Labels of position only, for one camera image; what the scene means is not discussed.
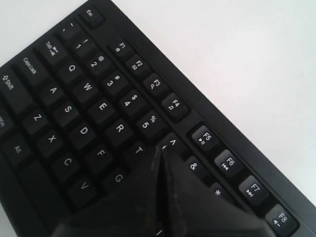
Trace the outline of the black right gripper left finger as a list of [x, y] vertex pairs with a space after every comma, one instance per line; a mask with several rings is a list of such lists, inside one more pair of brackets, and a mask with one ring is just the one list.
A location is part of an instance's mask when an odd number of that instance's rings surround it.
[[150, 147], [136, 170], [107, 196], [65, 218], [53, 237], [153, 237], [161, 149]]

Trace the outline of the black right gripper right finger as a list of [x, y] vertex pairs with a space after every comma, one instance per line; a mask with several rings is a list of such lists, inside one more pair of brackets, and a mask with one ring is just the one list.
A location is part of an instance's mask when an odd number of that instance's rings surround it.
[[262, 218], [217, 197], [173, 150], [161, 151], [166, 220], [171, 237], [272, 237]]

